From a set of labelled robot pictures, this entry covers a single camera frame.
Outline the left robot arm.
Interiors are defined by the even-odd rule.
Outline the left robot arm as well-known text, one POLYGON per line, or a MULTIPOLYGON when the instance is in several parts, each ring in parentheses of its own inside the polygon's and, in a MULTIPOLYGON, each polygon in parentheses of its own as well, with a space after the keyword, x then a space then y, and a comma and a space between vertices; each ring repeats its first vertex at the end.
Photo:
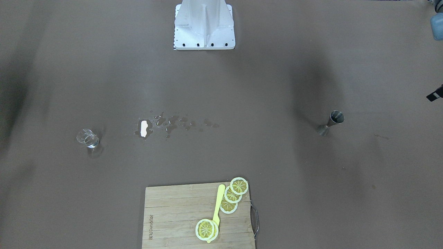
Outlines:
MULTIPOLYGON (((443 40, 443 1, 442 0, 428 0, 432 3, 436 14, 431 17, 430 24, 434 40, 443 40)), ((429 101, 435 101, 443 96, 443 85, 438 87, 435 91, 426 96, 429 101)))

